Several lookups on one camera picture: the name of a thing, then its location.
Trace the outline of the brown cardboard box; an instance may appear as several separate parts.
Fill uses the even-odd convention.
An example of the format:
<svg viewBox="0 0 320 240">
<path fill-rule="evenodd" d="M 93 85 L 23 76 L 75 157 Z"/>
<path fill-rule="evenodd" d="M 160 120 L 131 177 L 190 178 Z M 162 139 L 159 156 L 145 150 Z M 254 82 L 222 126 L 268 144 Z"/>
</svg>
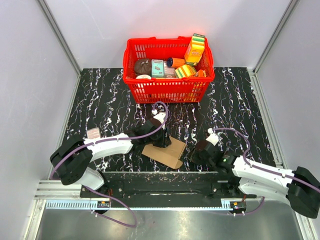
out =
<svg viewBox="0 0 320 240">
<path fill-rule="evenodd" d="M 183 165 L 181 157 L 187 145 L 185 142 L 171 136 L 169 139 L 171 140 L 171 144 L 168 147 L 161 148 L 148 144 L 144 147 L 142 154 L 175 170 Z"/>
</svg>

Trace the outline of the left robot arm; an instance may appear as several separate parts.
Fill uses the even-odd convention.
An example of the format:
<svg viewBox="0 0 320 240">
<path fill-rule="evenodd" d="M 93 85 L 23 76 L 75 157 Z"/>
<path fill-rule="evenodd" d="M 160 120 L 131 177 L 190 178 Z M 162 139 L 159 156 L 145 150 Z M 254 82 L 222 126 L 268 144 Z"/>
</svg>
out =
<svg viewBox="0 0 320 240">
<path fill-rule="evenodd" d="M 126 155 L 141 151 L 146 145 L 166 148 L 171 144 L 168 129 L 165 127 L 167 115 L 158 113 L 144 124 L 111 137 L 95 139 L 73 136 L 61 145 L 51 156 L 52 179 L 57 175 L 65 186 L 80 184 L 98 198 L 108 192 L 108 181 L 104 175 L 89 167 L 90 163 L 113 155 Z"/>
</svg>

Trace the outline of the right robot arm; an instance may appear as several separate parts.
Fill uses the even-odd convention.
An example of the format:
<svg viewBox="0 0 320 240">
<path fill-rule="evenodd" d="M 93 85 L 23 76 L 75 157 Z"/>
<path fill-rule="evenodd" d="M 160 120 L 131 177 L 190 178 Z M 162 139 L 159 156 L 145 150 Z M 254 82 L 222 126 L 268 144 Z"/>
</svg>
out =
<svg viewBox="0 0 320 240">
<path fill-rule="evenodd" d="M 213 191 L 224 197 L 265 197 L 287 204 L 304 217 L 318 217 L 320 182 L 304 167 L 290 170 L 246 160 L 231 151 L 220 151 L 208 140 L 195 145 L 190 160 L 197 165 L 212 167 L 225 178 L 211 185 Z"/>
</svg>

